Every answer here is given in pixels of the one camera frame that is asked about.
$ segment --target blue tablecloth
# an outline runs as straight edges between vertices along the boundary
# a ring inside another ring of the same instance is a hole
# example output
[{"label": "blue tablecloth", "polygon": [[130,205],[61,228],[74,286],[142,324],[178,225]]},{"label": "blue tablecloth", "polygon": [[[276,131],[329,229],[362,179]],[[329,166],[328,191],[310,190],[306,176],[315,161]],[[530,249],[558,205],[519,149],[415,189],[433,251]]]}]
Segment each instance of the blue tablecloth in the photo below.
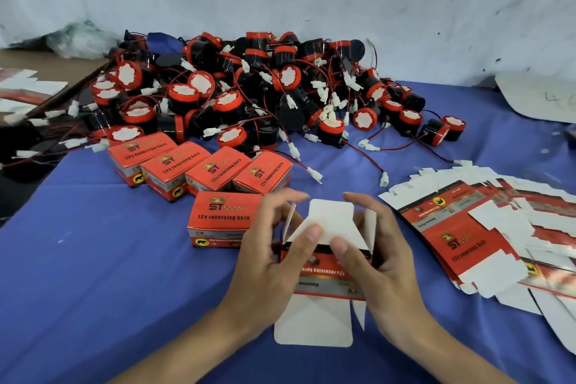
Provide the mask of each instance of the blue tablecloth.
[{"label": "blue tablecloth", "polygon": [[[516,115],[486,89],[407,82],[428,109],[466,120],[457,142],[438,152],[499,173],[543,178],[575,192],[574,155],[563,126]],[[350,129],[357,143],[365,133]],[[291,187],[341,200],[342,191],[377,196],[380,172],[350,147],[293,136],[302,161],[324,175],[315,183],[294,166]],[[394,130],[373,143],[406,143]],[[208,144],[212,151],[214,144]],[[391,185],[444,163],[418,145],[371,156]],[[130,189],[108,154],[68,155],[31,200],[0,229],[0,382],[99,383],[133,365],[189,327],[223,297],[237,250],[196,249],[186,230],[194,198],[170,204],[146,185]],[[307,213],[302,204],[299,210]],[[574,383],[576,358],[544,318],[496,299],[459,292],[416,235],[412,249],[426,306],[464,344],[523,383]],[[427,382],[427,372],[380,336],[372,318],[353,317],[351,348],[283,346],[272,329],[203,380],[207,383]]]}]

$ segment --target plastic bag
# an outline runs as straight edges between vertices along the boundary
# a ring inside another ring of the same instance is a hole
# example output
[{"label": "plastic bag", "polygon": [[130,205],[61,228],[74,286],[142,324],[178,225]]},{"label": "plastic bag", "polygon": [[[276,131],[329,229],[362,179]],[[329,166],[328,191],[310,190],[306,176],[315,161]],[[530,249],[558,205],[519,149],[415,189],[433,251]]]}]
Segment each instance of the plastic bag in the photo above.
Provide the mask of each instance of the plastic bag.
[{"label": "plastic bag", "polygon": [[96,60],[106,56],[118,42],[86,20],[83,23],[70,23],[61,31],[48,34],[46,44],[64,58]]}]

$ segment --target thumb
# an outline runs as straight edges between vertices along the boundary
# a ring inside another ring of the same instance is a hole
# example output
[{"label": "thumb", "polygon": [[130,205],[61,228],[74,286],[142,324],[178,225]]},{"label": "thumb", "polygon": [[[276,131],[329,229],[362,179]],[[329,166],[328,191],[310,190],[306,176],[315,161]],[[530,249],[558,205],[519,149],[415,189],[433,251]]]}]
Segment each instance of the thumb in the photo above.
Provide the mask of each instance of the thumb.
[{"label": "thumb", "polygon": [[306,261],[314,253],[316,245],[322,238],[323,229],[320,225],[314,223],[308,226],[302,234],[298,235],[292,244],[288,255],[280,263],[282,271],[294,276],[299,276],[300,271],[306,264]]},{"label": "thumb", "polygon": [[362,290],[371,285],[377,271],[357,247],[337,235],[330,241],[330,248],[342,267],[360,284]]}]

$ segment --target hand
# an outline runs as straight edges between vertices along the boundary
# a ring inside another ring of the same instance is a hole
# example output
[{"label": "hand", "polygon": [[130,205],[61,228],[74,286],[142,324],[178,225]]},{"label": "hand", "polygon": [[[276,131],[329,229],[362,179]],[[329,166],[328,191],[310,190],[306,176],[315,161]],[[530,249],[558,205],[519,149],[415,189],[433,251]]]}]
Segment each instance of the hand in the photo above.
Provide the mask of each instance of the hand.
[{"label": "hand", "polygon": [[[436,323],[418,289],[412,250],[390,208],[367,194],[344,193],[343,196],[348,202],[376,213],[375,252],[381,253],[384,263],[373,268],[356,247],[340,236],[330,241],[330,247],[340,264],[360,284],[382,335],[406,350],[414,335],[421,335]],[[364,211],[354,214],[354,222],[362,230]]]},{"label": "hand", "polygon": [[[322,228],[313,224],[295,238],[281,263],[275,261],[272,253],[272,231],[280,221],[286,220],[290,212],[288,202],[301,202],[306,198],[306,193],[292,189],[267,194],[244,234],[230,287],[216,309],[216,313],[233,324],[242,344],[258,337],[282,315],[302,267],[320,241]],[[300,223],[302,217],[295,212],[292,230]]]}]

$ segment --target fingernail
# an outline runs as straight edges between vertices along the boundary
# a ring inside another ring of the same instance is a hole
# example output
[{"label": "fingernail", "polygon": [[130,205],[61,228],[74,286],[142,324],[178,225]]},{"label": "fingernail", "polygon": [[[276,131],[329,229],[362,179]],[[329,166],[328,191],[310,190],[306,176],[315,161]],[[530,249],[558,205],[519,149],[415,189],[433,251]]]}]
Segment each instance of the fingernail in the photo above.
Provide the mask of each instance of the fingernail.
[{"label": "fingernail", "polygon": [[348,250],[348,242],[344,238],[336,236],[330,242],[330,248],[332,252],[334,252],[334,255],[341,259],[346,253],[346,250]]},{"label": "fingernail", "polygon": [[320,238],[322,237],[322,231],[323,229],[320,225],[318,224],[311,225],[306,229],[306,237],[312,243],[318,243],[320,241]]}]

